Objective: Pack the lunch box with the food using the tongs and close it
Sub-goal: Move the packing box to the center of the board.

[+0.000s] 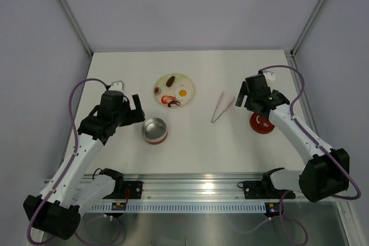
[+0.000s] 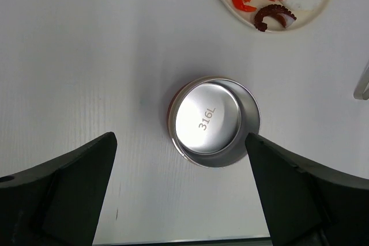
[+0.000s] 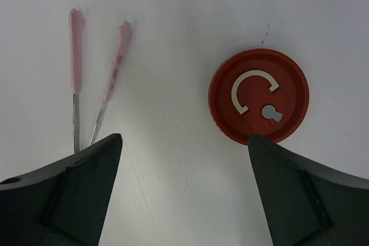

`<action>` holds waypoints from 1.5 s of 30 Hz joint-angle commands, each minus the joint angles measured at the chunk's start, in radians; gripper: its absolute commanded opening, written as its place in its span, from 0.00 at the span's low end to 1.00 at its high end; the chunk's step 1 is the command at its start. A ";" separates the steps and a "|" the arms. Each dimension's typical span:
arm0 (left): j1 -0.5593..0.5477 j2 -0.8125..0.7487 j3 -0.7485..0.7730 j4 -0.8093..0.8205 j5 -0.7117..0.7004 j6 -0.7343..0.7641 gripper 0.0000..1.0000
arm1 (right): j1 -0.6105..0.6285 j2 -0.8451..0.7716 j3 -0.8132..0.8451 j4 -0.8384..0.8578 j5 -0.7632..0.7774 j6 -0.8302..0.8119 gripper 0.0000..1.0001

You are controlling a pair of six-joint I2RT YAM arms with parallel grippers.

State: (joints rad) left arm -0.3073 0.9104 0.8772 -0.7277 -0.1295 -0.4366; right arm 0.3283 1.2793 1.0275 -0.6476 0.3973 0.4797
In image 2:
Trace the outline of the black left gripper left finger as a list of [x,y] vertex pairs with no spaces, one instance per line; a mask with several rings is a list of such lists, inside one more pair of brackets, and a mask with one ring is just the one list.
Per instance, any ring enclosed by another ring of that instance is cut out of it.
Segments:
[[1,245],[92,245],[117,150],[113,132],[1,177]]

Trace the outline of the pink cat paw tongs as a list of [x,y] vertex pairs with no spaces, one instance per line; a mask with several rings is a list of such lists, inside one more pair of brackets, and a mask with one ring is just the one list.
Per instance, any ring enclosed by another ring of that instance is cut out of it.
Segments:
[[354,99],[356,100],[369,99],[368,83],[369,83],[369,65],[367,64],[355,87],[353,93]]

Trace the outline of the dark red toy octopus tentacle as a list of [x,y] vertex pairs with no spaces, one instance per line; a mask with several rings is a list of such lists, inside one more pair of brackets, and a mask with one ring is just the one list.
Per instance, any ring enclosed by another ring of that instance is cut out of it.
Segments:
[[284,29],[290,27],[297,20],[297,17],[283,5],[267,5],[259,9],[254,16],[254,27],[261,32],[268,29],[267,23],[263,21],[265,17],[276,20]]

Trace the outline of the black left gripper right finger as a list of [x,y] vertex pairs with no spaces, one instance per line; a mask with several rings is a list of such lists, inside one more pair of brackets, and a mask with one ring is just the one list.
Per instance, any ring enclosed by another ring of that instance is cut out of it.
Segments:
[[245,146],[273,245],[368,245],[368,180],[250,133]]

